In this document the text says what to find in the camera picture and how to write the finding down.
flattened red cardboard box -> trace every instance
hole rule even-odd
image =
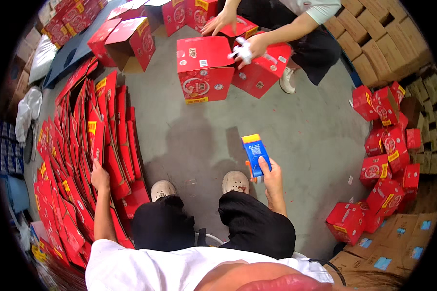
[[[267,55],[255,58],[249,65],[235,70],[232,84],[260,99],[281,78],[290,54],[291,47],[287,43],[269,45]]]
[[[142,73],[155,52],[147,17],[120,22],[105,41],[105,49],[123,73]]]
[[[227,39],[221,36],[176,41],[178,77],[187,104],[224,100],[234,63]]]

finger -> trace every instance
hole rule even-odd
[[[259,163],[259,167],[261,168],[264,176],[270,174],[269,165],[267,165],[267,161],[264,159],[262,155],[259,157],[257,161]]]

box flap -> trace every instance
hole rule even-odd
[[[87,43],[95,43],[105,40],[121,21],[120,18],[105,21]]]
[[[188,38],[176,41],[178,73],[226,67],[233,64],[228,40],[222,36]]]
[[[105,41],[105,44],[126,41],[136,31],[146,17],[134,18],[120,22]]]

leg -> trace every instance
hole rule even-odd
[[[183,201],[174,193],[168,181],[159,181],[152,187],[163,197],[141,205],[134,214],[131,229],[136,249],[176,251],[194,246],[194,217],[183,211]]]
[[[230,241],[222,247],[289,258],[296,233],[290,220],[243,192],[230,191],[219,201],[218,213],[230,229]]]

cable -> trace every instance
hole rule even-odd
[[[342,284],[343,284],[343,286],[346,286],[346,281],[345,281],[345,278],[343,277],[342,273],[341,273],[340,270],[338,270],[338,268],[337,268],[334,264],[332,264],[331,262],[329,262],[329,261],[327,261],[327,260],[324,260],[324,259],[310,259],[309,262],[318,262],[318,263],[320,263],[321,265],[324,265],[324,264],[329,265],[330,267],[332,267],[332,268],[336,271],[336,273],[338,274],[338,276],[339,276],[340,279],[342,280]]]

